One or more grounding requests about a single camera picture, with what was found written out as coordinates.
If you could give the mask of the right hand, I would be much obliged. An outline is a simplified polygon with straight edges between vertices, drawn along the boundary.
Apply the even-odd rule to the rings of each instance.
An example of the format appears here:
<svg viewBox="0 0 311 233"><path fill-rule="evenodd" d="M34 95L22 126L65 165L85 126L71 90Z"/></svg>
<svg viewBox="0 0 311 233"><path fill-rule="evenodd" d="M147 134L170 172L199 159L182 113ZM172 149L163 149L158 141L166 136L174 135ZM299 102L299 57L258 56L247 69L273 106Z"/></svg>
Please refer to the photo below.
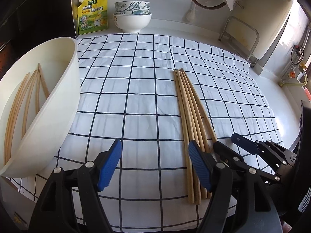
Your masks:
<svg viewBox="0 0 311 233"><path fill-rule="evenodd" d="M283 230L283 233L292 233L294 232L293 231L293 227L288 225L288 223L286 222L282 222L282 230Z"/></svg>

